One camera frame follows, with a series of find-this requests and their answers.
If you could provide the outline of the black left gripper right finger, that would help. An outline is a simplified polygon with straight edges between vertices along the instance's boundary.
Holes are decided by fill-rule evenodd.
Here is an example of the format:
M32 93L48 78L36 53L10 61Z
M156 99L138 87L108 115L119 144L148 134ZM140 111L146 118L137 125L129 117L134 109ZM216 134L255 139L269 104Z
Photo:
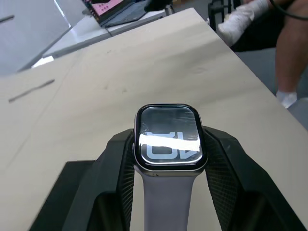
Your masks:
M270 175L232 135L204 127L205 173L223 231L304 231Z

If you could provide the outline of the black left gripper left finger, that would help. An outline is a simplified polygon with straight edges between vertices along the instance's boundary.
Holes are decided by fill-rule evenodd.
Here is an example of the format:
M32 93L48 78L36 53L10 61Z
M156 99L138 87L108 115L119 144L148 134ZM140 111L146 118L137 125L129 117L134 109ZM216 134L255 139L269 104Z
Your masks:
M114 135L84 174L62 229L128 231L130 229L134 158L133 130Z

